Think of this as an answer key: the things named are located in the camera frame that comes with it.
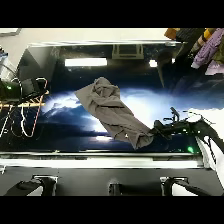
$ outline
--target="black cable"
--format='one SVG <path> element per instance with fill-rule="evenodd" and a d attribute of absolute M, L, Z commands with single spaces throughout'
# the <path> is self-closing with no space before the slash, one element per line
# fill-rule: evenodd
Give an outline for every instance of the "black cable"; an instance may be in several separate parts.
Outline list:
<path fill-rule="evenodd" d="M 8 66 L 6 66 L 6 65 L 4 65 L 4 64 L 1 64 L 1 63 L 0 63 L 0 66 L 3 66 L 3 67 L 5 67 L 5 68 L 7 68 L 7 69 L 14 75 L 14 77 L 18 80 L 19 85 L 20 85 L 20 89 L 21 89 L 19 102 L 14 106 L 13 110 L 11 110 L 6 116 L 4 116 L 4 117 L 2 117 L 2 118 L 0 119 L 0 121 L 2 121 L 2 120 L 4 120 L 4 119 L 6 119 L 7 117 L 9 117 L 9 116 L 16 110 L 16 108 L 18 107 L 18 105 L 21 103 L 21 101 L 22 101 L 22 92 L 23 92 L 22 89 L 23 89 L 23 88 L 22 88 L 22 83 L 21 83 L 19 77 L 17 76 L 17 72 L 19 71 L 18 69 L 16 70 L 16 72 L 14 72 L 11 68 L 9 68 Z"/>

